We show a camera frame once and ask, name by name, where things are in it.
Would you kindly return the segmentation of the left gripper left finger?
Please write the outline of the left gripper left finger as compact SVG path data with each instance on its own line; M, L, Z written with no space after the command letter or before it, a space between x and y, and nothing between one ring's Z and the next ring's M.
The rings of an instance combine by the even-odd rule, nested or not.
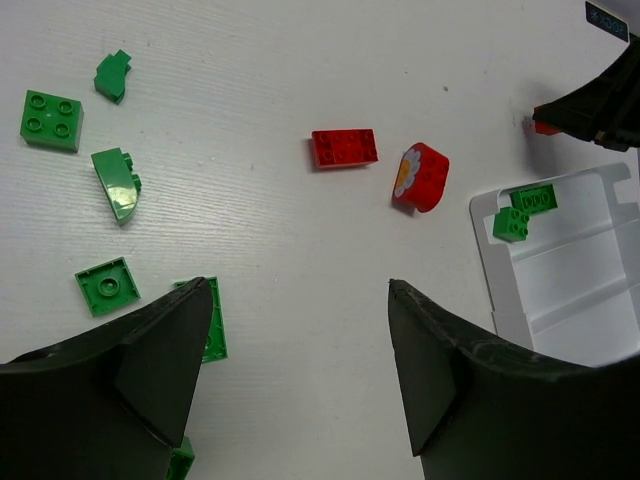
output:
M164 479L183 439L213 298L196 277L1 366L4 479Z

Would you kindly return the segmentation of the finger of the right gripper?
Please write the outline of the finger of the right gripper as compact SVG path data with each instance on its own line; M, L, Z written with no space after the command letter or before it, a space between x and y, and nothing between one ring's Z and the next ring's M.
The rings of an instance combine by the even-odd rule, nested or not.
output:
M532 118L605 149L638 148L639 39L592 81L535 108Z

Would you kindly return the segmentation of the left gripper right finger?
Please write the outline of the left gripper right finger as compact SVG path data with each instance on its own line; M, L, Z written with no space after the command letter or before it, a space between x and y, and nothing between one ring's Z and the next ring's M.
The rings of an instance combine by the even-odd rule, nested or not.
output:
M391 280L388 320L412 454L428 479L635 479L639 360L535 353Z

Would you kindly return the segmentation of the small red lego brick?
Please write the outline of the small red lego brick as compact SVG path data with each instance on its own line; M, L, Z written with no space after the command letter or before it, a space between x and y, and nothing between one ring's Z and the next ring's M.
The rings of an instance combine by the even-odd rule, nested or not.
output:
M535 121L531 116L525 116L522 122L523 130L526 134L538 134L553 136L561 133L560 129L547 125L543 122Z

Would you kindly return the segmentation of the green 2x3 lego plate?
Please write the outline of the green 2x3 lego plate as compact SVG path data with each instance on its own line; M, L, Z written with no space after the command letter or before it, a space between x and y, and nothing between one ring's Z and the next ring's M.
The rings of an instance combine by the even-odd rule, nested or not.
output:
M529 216L546 213L558 207L552 184L512 191L510 199L514 208Z

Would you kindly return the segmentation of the small green lego brick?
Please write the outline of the small green lego brick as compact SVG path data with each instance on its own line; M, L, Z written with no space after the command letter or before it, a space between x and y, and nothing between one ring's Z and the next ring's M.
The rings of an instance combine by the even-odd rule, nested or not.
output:
M493 236L514 243L527 239L530 217L523 211L507 206L494 216Z

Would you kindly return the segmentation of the red flower lego brick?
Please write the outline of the red flower lego brick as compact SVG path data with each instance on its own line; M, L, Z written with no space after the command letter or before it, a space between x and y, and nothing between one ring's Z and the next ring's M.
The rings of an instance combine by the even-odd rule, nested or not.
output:
M395 204L428 213L441 201L450 170L449 159L418 142L402 156L392 191Z

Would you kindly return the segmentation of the red 2x4 lego brick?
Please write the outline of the red 2x4 lego brick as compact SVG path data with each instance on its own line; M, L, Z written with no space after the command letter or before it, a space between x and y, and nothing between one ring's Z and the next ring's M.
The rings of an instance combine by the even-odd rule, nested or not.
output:
M372 129L316 130L311 141L320 170L362 167L379 160Z

